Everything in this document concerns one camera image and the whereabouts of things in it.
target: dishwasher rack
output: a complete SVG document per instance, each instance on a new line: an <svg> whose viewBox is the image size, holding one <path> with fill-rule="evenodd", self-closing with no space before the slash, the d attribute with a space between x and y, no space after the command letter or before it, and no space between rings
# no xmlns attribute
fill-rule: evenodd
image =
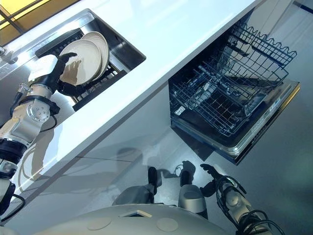
<svg viewBox="0 0 313 235"><path fill-rule="evenodd" d="M288 75L284 67L296 52L245 24L235 24L226 34L217 51L194 59L192 75L174 75L178 82L170 85L170 104L173 115L191 110L229 137L282 84Z"/></svg>

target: white plate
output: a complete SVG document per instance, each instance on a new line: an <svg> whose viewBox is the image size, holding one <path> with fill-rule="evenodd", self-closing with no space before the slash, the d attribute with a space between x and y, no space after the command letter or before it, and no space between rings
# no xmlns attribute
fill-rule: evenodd
<svg viewBox="0 0 313 235"><path fill-rule="evenodd" d="M101 53L98 46L89 40L77 40L67 45L60 55L74 52L77 56L67 62L60 80L74 86L91 80L101 67Z"/></svg>
<svg viewBox="0 0 313 235"><path fill-rule="evenodd" d="M101 67L100 73L94 78L94 80L95 80L95 79L99 78L107 69L107 66L109 63L109 54L110 54L109 45L107 43L107 40L102 36L102 34L99 32L96 32L96 31L89 32L89 33L85 34L82 37L82 39L92 41L100 49L100 53L101 53L101 57L102 57L102 67Z"/></svg>

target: gray floor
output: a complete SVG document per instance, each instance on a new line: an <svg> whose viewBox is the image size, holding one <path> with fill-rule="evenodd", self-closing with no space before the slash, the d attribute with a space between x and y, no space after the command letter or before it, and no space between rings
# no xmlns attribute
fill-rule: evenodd
<svg viewBox="0 0 313 235"><path fill-rule="evenodd" d="M256 209L266 211L287 235L313 234L313 14L296 6L283 16L272 36L297 50L298 56L288 65L289 78L301 82L301 91L286 108L249 155L235 166L213 153L205 161L217 165L225 173L237 178L246 188L247 199ZM171 130L165 133L175 150L163 159L153 153L142 153L127 171L99 194L84 212L109 206L113 199L132 185L147 183L147 166L162 169L162 185L157 202L177 204L179 175L182 161L195 167L193 183L204 186L211 178L200 168L203 161ZM215 197L207 200L209 220L234 234L234 226L216 205Z"/></svg>

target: open dishwasher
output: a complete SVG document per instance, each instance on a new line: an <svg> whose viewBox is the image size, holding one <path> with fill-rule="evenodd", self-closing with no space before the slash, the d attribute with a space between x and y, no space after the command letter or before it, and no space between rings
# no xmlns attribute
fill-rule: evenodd
<svg viewBox="0 0 313 235"><path fill-rule="evenodd" d="M300 90L296 55L241 19L169 80L172 127L238 164Z"/></svg>

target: kitchen counter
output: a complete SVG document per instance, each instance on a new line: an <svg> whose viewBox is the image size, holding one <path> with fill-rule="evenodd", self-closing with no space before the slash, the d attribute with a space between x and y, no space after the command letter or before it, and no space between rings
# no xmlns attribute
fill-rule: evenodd
<svg viewBox="0 0 313 235"><path fill-rule="evenodd" d="M89 8L147 58L122 79L59 124L39 136L42 148L38 170L21 161L28 178L16 174L16 194L30 196L48 177L106 133L128 112L163 85L175 72L218 38L261 0L81 0L11 42L17 50L55 25Z"/></svg>

